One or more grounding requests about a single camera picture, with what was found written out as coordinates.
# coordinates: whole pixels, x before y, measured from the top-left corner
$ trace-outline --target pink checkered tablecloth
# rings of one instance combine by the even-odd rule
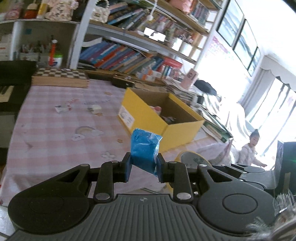
[[[12,134],[1,180],[2,204],[8,205],[20,191],[79,164],[94,168],[121,160],[130,151],[130,135],[117,117],[124,92],[101,80],[91,80],[88,89],[32,86]],[[73,101],[70,111],[55,111],[55,106],[68,101]],[[101,113],[91,114],[89,104],[100,105]],[[85,139],[74,141],[75,133],[81,132],[86,133]],[[181,151],[192,150],[210,160],[226,148],[227,143],[218,143],[207,135],[162,154],[169,161]],[[134,166],[130,181],[116,183],[114,189],[115,193],[124,193],[153,183],[158,183],[154,175]]]

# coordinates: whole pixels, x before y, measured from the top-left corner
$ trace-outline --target white curtain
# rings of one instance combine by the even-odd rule
[[[244,108],[247,120],[254,115],[256,110],[261,105],[275,77],[276,76],[272,74],[271,70],[260,68],[257,72],[251,87],[241,102],[241,106]]]

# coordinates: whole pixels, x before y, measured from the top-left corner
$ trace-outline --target storage box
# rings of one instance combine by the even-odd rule
[[[168,125],[149,106],[160,106],[161,115],[176,118]],[[196,136],[204,119],[170,93],[128,88],[122,100],[119,118],[130,133],[135,128],[161,135],[160,152],[189,143]]]
[[[161,73],[148,68],[142,68],[141,73],[151,75],[156,78],[161,78]]]
[[[152,81],[152,82],[155,81],[155,77],[150,76],[150,75],[146,75],[146,74],[143,74],[143,73],[140,73],[140,72],[137,72],[135,75],[136,75],[137,78],[139,78],[141,80],[148,80],[148,81]]]

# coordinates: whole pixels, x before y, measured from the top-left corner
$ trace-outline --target doll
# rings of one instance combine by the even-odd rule
[[[242,150],[239,153],[238,164],[243,164],[250,166],[252,163],[260,166],[266,167],[267,165],[259,161],[256,157],[256,150],[255,146],[259,141],[260,135],[258,130],[254,130],[250,135],[250,142],[242,147]]]
[[[45,18],[51,21],[71,21],[73,10],[78,8],[75,0],[49,0],[51,10],[45,14]]]

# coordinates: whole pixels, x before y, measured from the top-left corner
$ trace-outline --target blue object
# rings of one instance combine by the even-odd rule
[[[161,139],[160,135],[135,129],[131,135],[132,164],[157,176],[156,158]]]

